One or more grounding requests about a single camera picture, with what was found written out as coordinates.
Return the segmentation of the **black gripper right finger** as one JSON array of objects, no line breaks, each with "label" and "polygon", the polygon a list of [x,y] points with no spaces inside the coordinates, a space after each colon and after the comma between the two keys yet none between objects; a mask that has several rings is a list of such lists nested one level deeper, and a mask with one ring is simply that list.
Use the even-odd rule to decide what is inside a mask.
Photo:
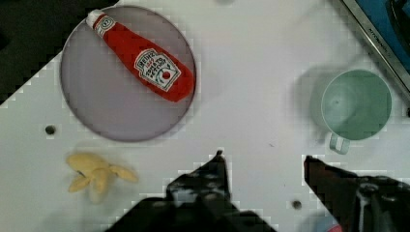
[{"label": "black gripper right finger", "polygon": [[409,185],[387,176],[359,176],[312,156],[304,178],[342,232],[409,232]]}]

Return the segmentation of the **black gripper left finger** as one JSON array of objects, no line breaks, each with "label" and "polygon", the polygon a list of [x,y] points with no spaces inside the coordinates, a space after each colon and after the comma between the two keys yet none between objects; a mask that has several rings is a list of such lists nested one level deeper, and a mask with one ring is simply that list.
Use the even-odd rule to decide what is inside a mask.
[{"label": "black gripper left finger", "polygon": [[167,185],[164,197],[145,198],[105,232],[277,232],[231,201],[222,151]]}]

